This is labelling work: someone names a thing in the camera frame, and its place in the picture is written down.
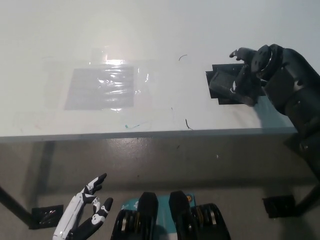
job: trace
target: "white table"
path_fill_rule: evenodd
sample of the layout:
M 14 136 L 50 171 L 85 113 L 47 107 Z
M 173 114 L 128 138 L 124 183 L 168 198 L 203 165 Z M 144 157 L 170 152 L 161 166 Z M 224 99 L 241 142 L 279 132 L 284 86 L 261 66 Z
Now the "white table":
M 229 54 L 239 47 L 277 43 L 320 72 L 319 8 L 316 0 L 3 2 L 0 142 L 294 132 L 266 97 L 254 108 L 219 105 L 205 71 L 235 63 Z M 106 80 L 81 72 L 72 87 L 76 71 L 106 63 L 129 67 L 130 97 L 99 92 Z M 96 97 L 82 106 L 81 91 Z

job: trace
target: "white surface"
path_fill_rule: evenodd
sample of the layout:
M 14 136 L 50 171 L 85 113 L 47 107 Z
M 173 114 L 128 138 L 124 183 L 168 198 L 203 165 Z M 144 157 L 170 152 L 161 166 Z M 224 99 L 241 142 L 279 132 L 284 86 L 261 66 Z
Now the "white surface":
M 229 53 L 239 47 L 277 43 L 320 72 L 319 7 L 317 0 L 3 2 L 0 141 L 293 131 L 267 99 L 255 108 L 218 105 L 205 71 L 235 63 Z M 149 74 L 135 79 L 133 107 L 64 110 L 74 69 L 88 67 L 103 48 L 109 60 Z

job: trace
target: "black object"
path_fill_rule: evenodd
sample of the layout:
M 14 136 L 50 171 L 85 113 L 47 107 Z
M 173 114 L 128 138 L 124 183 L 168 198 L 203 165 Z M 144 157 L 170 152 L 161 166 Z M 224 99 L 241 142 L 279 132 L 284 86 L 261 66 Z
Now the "black object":
M 63 205 L 33 208 L 29 213 L 1 187 L 0 203 L 33 230 L 56 227 L 64 214 Z
M 144 192 L 137 211 L 121 210 L 116 218 L 111 240 L 152 240 L 158 215 L 158 199 L 153 192 Z
M 290 48 L 264 45 L 258 51 L 241 47 L 230 57 L 243 60 L 251 73 L 265 80 L 263 88 L 278 112 L 288 116 L 299 133 L 299 149 L 320 180 L 320 76 L 306 59 Z M 293 196 L 264 199 L 271 218 L 301 216 L 320 200 L 320 184 L 297 205 Z
M 190 207 L 182 191 L 170 194 L 169 207 L 178 240 L 230 240 L 225 221 L 213 203 Z
M 214 64 L 206 72 L 212 99 L 220 105 L 247 104 L 253 106 L 263 96 L 261 81 L 253 76 L 246 64 Z
M 263 204 L 269 218 L 292 217 L 296 206 L 293 195 L 272 196 L 263 199 Z

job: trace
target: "black plastic piece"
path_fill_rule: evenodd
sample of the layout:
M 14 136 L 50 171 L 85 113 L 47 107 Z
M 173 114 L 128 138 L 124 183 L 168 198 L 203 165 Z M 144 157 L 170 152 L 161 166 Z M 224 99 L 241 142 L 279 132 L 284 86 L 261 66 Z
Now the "black plastic piece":
M 209 92 L 210 92 L 210 97 L 212 99 L 218 99 L 218 103 L 219 105 L 234 105 L 234 104 L 244 104 L 243 102 L 237 101 L 233 98 L 228 98 L 226 97 L 226 94 L 221 94 L 220 90 L 220 86 L 222 86 L 223 88 L 226 88 L 227 91 L 227 95 L 229 94 L 229 90 L 230 88 L 233 86 L 233 82 L 237 79 L 237 76 L 240 74 L 243 66 L 245 66 L 242 63 L 238 63 L 238 64 L 214 64 L 212 65 L 212 70 L 213 71 L 206 71 L 206 80 L 208 83 L 208 86 L 210 86 L 211 80 L 213 79 L 213 77 L 215 77 L 215 74 L 217 72 L 222 72 L 223 75 L 226 76 L 225 79 L 220 79 L 220 83 L 217 86 L 219 88 L 218 91 L 215 91 L 213 85 L 211 86 L 213 89 L 210 89 L 209 87 Z M 257 88 L 257 95 L 258 96 L 264 96 L 264 92 L 262 91 L 261 87 Z
M 33 230 L 56 227 L 64 214 L 63 205 L 33 208 L 29 213 L 1 187 L 0 203 Z
M 219 104 L 246 104 L 254 106 L 258 96 L 263 96 L 261 81 L 251 75 L 246 64 L 212 65 L 206 77 L 211 98 Z
M 58 225 L 63 214 L 63 205 L 32 208 L 31 215 L 38 224 L 29 226 L 29 229 L 54 228 Z
M 264 198 L 263 204 L 271 219 L 292 217 L 295 213 L 296 201 L 293 195 Z

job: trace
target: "gray floor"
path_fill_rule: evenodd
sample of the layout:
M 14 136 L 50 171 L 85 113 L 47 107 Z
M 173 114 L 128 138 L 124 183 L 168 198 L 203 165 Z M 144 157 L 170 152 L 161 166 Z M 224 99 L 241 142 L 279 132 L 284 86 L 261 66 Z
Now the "gray floor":
M 320 207 L 301 218 L 269 219 L 262 198 L 294 193 L 300 200 L 316 179 L 283 142 L 286 135 L 132 138 L 0 144 L 0 185 L 26 208 L 67 205 L 106 172 L 103 201 L 113 197 L 105 224 L 91 240 L 110 239 L 122 205 L 143 191 L 195 194 L 220 208 L 233 240 L 320 239 Z M 87 207 L 85 216 L 91 214 Z M 0 239 L 52 239 L 53 228 L 28 230 L 0 205 Z

